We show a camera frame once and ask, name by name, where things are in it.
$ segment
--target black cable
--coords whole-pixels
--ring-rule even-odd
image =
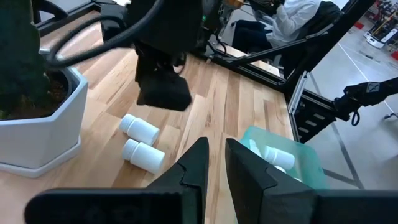
[[[125,28],[125,24],[122,19],[116,17],[116,16],[99,16],[93,19],[90,19],[83,24],[79,25],[77,28],[73,29],[68,33],[65,37],[63,37],[59,42],[57,42],[52,49],[49,52],[49,55],[47,56],[47,64],[52,67],[52,68],[62,68],[62,67],[67,67],[74,65],[76,63],[80,63],[84,60],[93,58],[95,56],[98,56],[100,54],[103,54],[115,47],[120,46],[123,42],[129,40],[130,38],[134,37],[144,26],[150,22],[154,16],[160,11],[164,4],[165,0],[156,0],[154,5],[152,6],[151,9],[144,15],[142,19],[140,19],[138,22],[136,22],[133,26],[129,27],[127,30],[124,32],[114,36],[112,39],[106,41],[103,45],[100,45],[98,47],[95,47],[93,49],[89,49],[86,52],[80,53],[78,55],[71,56],[69,58],[65,58],[64,60],[58,60],[56,58],[57,53],[60,51],[60,49],[70,40],[72,39],[75,35],[77,35],[80,31],[83,29],[86,29],[88,26],[94,24],[95,22],[98,21],[103,21],[103,20],[112,20],[115,21],[119,24],[121,29]]]
[[[220,44],[220,45],[223,47],[223,49],[224,49],[224,56],[226,56],[227,51],[226,51],[226,45],[225,45],[225,43],[222,42],[222,41],[220,40],[220,38],[218,37],[218,35],[216,35],[216,40],[217,40],[217,43]]]
[[[353,114],[353,119],[351,119],[351,125],[357,126],[359,121],[361,120],[361,116],[359,115],[358,111],[355,111]]]

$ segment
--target gray floor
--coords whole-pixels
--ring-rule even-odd
[[[238,19],[253,21],[250,8],[235,11],[230,22]],[[370,24],[363,30],[352,28],[313,69],[306,88],[334,99],[347,85],[398,76],[398,62],[366,43],[363,34],[368,29]],[[233,32],[232,27],[225,30],[226,43],[232,43]],[[398,95],[361,108],[357,127],[339,120],[307,143],[318,153],[331,188],[398,189],[398,119],[383,120],[391,109],[398,112]]]

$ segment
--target white planter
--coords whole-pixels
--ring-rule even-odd
[[[0,121],[0,170],[34,178],[77,155],[88,83],[75,68],[62,72],[75,89],[53,115]]]

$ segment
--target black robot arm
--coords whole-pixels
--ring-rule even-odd
[[[373,106],[384,101],[388,96],[398,93],[398,78],[384,82],[364,82],[347,86],[344,95],[334,100],[339,113],[348,115],[362,106]]]
[[[47,66],[62,68],[80,63],[116,47],[135,48],[138,54],[135,81],[139,105],[184,111],[192,101],[187,81],[174,67],[184,66],[186,52],[204,40],[209,12],[221,0],[145,0],[126,6],[104,4],[101,15],[61,38],[50,50]],[[63,60],[56,55],[83,29],[101,22],[104,44]]]

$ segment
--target wooden tabletop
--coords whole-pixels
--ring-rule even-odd
[[[48,47],[89,13],[42,38]],[[71,55],[102,44],[101,27],[90,27],[75,38],[62,54]],[[139,87],[134,81],[137,55],[133,49],[117,49],[76,67],[89,81],[81,127],[81,152],[47,174],[29,179],[0,172],[1,223],[23,223],[26,203],[37,193],[54,187],[145,187],[167,170],[200,137],[210,143],[210,167],[206,223],[233,223],[224,144],[240,139],[250,125],[292,139],[283,94],[213,63],[188,56],[183,76],[193,103],[185,112],[137,106]],[[127,136],[118,130],[121,118],[131,113],[160,128],[154,147],[166,153],[162,172],[152,175],[122,157]]]

